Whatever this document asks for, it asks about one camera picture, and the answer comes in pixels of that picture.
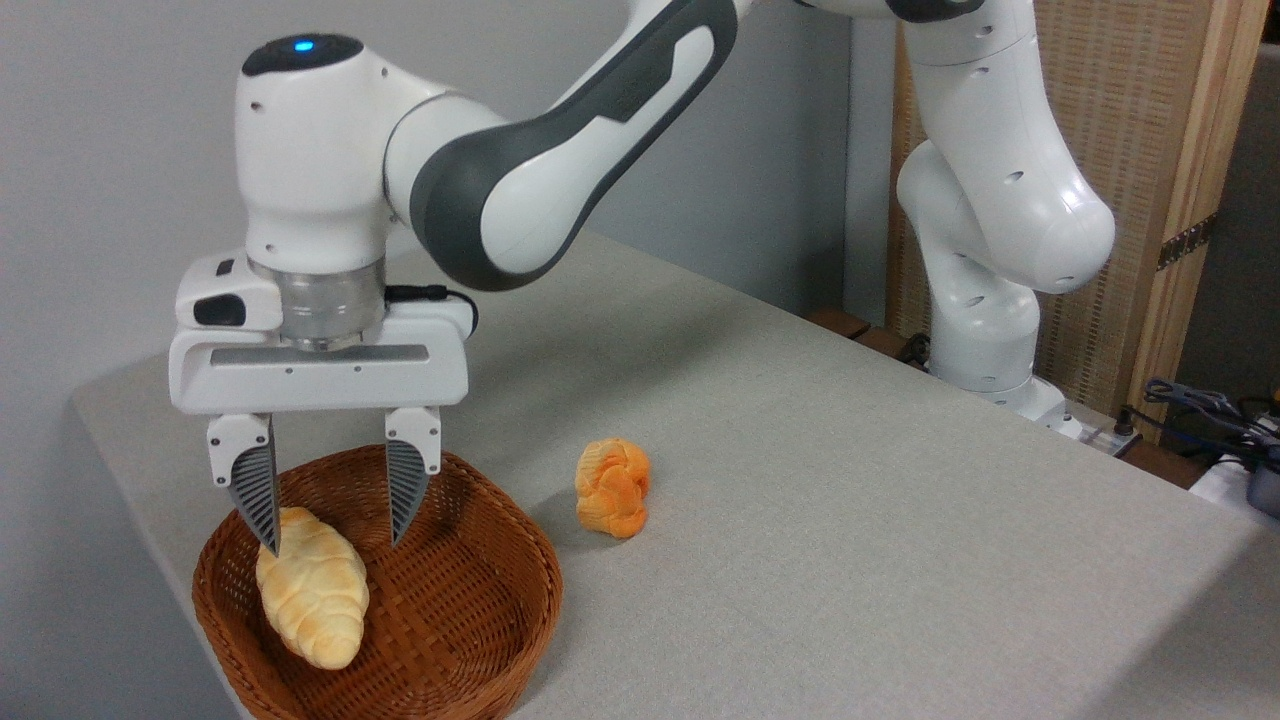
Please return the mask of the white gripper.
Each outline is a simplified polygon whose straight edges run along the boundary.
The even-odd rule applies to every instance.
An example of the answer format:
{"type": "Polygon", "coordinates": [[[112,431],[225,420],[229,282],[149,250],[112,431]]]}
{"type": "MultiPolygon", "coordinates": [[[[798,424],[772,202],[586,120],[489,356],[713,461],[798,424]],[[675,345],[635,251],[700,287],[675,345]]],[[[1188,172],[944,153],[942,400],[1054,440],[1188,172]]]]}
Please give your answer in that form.
{"type": "Polygon", "coordinates": [[[385,415],[393,546],[440,471],[439,409],[417,406],[466,396],[471,304],[440,286],[387,286],[384,270],[376,261],[326,275],[275,272],[237,251],[201,258],[180,281],[172,402],[220,415],[207,425],[212,479],[274,556],[273,416],[248,413],[396,409],[385,415]]]}

